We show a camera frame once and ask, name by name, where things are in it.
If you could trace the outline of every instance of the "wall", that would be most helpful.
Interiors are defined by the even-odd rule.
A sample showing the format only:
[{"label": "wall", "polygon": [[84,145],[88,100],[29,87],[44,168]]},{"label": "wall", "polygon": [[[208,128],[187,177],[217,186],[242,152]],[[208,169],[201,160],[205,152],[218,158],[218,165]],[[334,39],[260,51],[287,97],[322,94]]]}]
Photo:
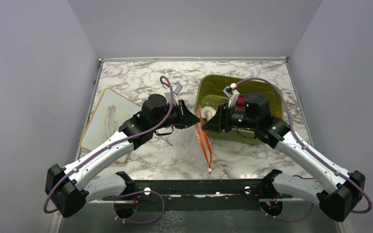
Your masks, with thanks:
[{"label": "wall", "polygon": [[[324,0],[289,64],[316,147],[363,172],[373,201],[373,1]],[[350,216],[373,232],[373,210]]]},{"label": "wall", "polygon": [[66,0],[0,0],[0,232],[47,232],[47,169],[78,147],[98,59]]},{"label": "wall", "polygon": [[290,56],[321,0],[69,0],[101,58]]}]

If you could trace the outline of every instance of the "plastic bin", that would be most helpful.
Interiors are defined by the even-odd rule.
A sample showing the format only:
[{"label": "plastic bin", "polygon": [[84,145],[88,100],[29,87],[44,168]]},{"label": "plastic bin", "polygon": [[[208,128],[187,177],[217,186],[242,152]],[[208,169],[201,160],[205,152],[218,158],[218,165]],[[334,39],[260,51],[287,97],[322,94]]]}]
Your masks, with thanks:
[{"label": "plastic bin", "polygon": [[[231,83],[237,83],[240,80],[242,79],[215,74],[205,76],[199,84],[197,100],[194,106],[194,112],[197,111],[198,105],[201,106],[201,108],[211,106],[214,109],[217,109],[220,103],[228,103],[228,97],[223,93],[222,90]],[[238,91],[241,95],[245,95],[246,93],[251,91],[261,92],[270,102],[270,110],[272,115],[279,118],[283,117],[284,110],[281,98],[279,97],[275,89],[269,84],[259,81],[247,81],[238,86]],[[232,129],[228,133],[206,133],[210,137],[221,138],[225,140],[231,140],[247,144],[258,145],[262,143],[258,139],[254,140],[253,138],[246,138],[254,136],[253,132],[244,129],[238,129],[238,131],[239,133],[236,129]]]}]

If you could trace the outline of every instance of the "metal frame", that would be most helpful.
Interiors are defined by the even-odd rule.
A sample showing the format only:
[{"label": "metal frame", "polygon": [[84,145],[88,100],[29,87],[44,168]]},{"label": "metal frame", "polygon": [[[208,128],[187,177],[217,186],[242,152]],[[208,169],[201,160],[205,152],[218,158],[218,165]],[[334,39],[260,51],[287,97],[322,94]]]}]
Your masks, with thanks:
[{"label": "metal frame", "polygon": [[[86,115],[87,119],[84,123],[82,133],[84,133],[84,131],[87,127],[87,124],[88,124],[88,120],[89,120],[90,113],[91,113],[91,110],[92,110],[92,105],[93,105],[93,102],[94,102],[94,99],[95,99],[95,95],[96,95],[96,91],[97,91],[97,88],[98,88],[98,83],[99,83],[99,79],[100,79],[100,76],[101,76],[102,67],[103,67],[104,62],[240,61],[240,60],[241,61],[242,60],[244,60],[244,61],[284,61],[286,63],[288,74],[289,74],[289,77],[291,79],[292,86],[294,88],[295,95],[297,97],[297,100],[298,100],[298,103],[299,103],[299,106],[300,106],[300,109],[301,109],[301,113],[302,113],[303,118],[304,118],[305,127],[306,127],[306,130],[307,130],[307,133],[308,133],[308,137],[310,139],[310,144],[312,146],[314,146],[313,139],[311,137],[310,130],[309,130],[308,118],[307,118],[305,109],[302,106],[302,100],[299,96],[297,87],[295,85],[294,79],[293,79],[291,71],[289,69],[288,59],[289,59],[289,57],[273,57],[273,58],[271,58],[271,57],[135,57],[135,58],[99,59],[100,66],[99,66],[98,74],[97,74],[97,77],[96,77],[96,84],[95,84],[94,90],[92,92],[92,98],[91,98],[91,101],[89,103],[89,108],[88,108],[88,112],[87,112],[87,115]],[[81,148],[78,147],[77,153],[76,153],[76,156],[75,156],[75,160],[77,160],[79,158],[80,153],[81,153]],[[298,199],[295,199],[295,198],[285,199],[285,201],[293,201],[293,200],[298,200]],[[95,202],[95,203],[113,202],[115,204],[132,203],[132,201],[125,201],[125,200],[96,200],[96,201],[92,201],[92,202]],[[55,212],[53,214],[51,226],[50,226],[50,229],[49,229],[48,232],[49,233],[58,233],[59,229],[60,229],[60,226],[61,226],[61,223],[62,223],[61,214],[59,212]],[[344,222],[340,222],[338,225],[339,225],[339,228],[340,228],[341,232],[343,232],[343,233],[352,233],[353,232],[348,219],[346,219]]]}]

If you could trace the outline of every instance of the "olive green container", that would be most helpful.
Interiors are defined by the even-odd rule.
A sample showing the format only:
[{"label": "olive green container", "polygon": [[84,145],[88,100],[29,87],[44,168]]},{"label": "olive green container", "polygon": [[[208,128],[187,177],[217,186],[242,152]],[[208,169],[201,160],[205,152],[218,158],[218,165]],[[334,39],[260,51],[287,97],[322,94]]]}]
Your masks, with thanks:
[{"label": "olive green container", "polygon": [[[225,93],[223,93],[222,90],[231,83],[237,83],[241,80],[241,78],[228,77],[216,74],[205,76],[199,84],[197,100],[194,106],[194,112],[197,111],[198,106],[201,106],[201,108],[210,106],[214,109],[217,109],[220,103],[228,103],[229,98],[225,95]],[[259,81],[247,81],[239,85],[237,90],[241,95],[245,95],[248,92],[252,91],[261,92],[270,102],[270,110],[272,115],[279,118],[283,117],[284,109],[281,98],[279,97],[279,94],[275,91],[275,89],[269,84]],[[228,133],[206,132],[206,134],[214,138],[221,138],[225,140],[242,142],[253,145],[258,145],[261,143],[261,141],[259,141],[258,139],[246,138],[253,137],[253,132],[244,129],[238,129],[238,131],[242,136],[237,133],[236,129],[232,129]]]}]

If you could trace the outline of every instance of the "green transparent container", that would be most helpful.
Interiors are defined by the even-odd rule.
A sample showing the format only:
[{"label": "green transparent container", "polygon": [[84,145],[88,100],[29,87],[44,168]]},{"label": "green transparent container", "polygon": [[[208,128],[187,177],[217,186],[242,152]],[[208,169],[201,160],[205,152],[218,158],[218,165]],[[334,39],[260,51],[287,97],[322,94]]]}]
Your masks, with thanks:
[{"label": "green transparent container", "polygon": [[[205,76],[199,84],[197,100],[194,106],[194,112],[197,111],[198,105],[201,106],[201,108],[210,106],[214,109],[217,109],[219,104],[228,103],[228,97],[223,93],[222,90],[231,83],[237,83],[241,80],[241,78],[228,77],[216,74]],[[272,115],[279,118],[283,117],[284,108],[281,98],[279,97],[279,94],[276,92],[276,90],[269,84],[259,81],[247,81],[239,85],[238,91],[241,95],[245,95],[248,92],[252,91],[261,92],[270,102],[270,110]],[[254,140],[253,138],[245,138],[254,136],[253,132],[244,129],[238,129],[238,131],[242,136],[237,133],[236,129],[232,129],[228,133],[206,132],[206,134],[214,138],[221,138],[225,140],[242,142],[253,145],[258,145],[262,143],[258,139]]]}]

